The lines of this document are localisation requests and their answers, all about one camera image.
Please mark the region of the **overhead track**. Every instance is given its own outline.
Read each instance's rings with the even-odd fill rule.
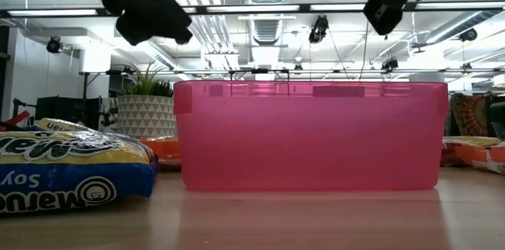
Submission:
[[[331,4],[261,4],[261,5],[208,5],[183,6],[189,15],[234,15],[234,14],[280,14],[280,13],[362,13],[364,3]],[[407,2],[404,12],[462,12],[462,11],[503,11],[505,1],[467,2]],[[112,17],[104,8],[68,9],[0,9],[0,18],[62,18],[62,17]]]
[[[235,70],[172,70],[172,71],[161,71],[159,75],[177,75],[177,74],[195,74],[195,75],[226,75],[235,73],[294,73],[294,74],[304,74],[304,73],[505,73],[505,68],[495,68],[495,69],[235,69]]]

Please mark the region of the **white geometric planter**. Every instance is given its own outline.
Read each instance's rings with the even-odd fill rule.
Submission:
[[[176,136],[174,100],[153,95],[118,97],[119,132],[136,139]]]

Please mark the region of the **security camera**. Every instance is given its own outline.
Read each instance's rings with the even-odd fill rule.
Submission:
[[[47,43],[46,50],[52,54],[60,54],[63,51],[62,39],[60,37],[51,37]]]
[[[326,31],[330,28],[328,23],[328,19],[326,16],[318,16],[316,23],[312,26],[309,35],[309,41],[312,44],[319,43],[323,41],[324,37],[326,37]]]
[[[396,69],[396,68],[398,68],[398,60],[396,58],[390,58],[382,63],[382,66],[380,69],[391,70],[391,69]]]
[[[462,42],[465,41],[474,41],[477,38],[477,31],[473,28],[463,32],[460,36],[459,39]]]
[[[297,71],[297,70],[303,70],[303,67],[301,66],[301,64],[296,64],[296,65],[294,65],[294,70],[295,71]]]

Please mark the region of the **maruchan logo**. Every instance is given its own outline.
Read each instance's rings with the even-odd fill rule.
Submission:
[[[0,157],[23,155],[26,160],[59,160],[67,155],[92,156],[114,149],[116,141],[90,138],[53,139],[52,132],[37,132],[35,138],[0,137]]]
[[[116,195],[116,188],[110,180],[99,176],[89,177],[69,192],[0,194],[0,214],[90,207],[109,203]]]

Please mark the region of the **wooden table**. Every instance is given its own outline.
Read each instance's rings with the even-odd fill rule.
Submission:
[[[445,169],[423,192],[214,194],[160,174],[150,200],[0,218],[0,249],[505,249],[505,177]]]

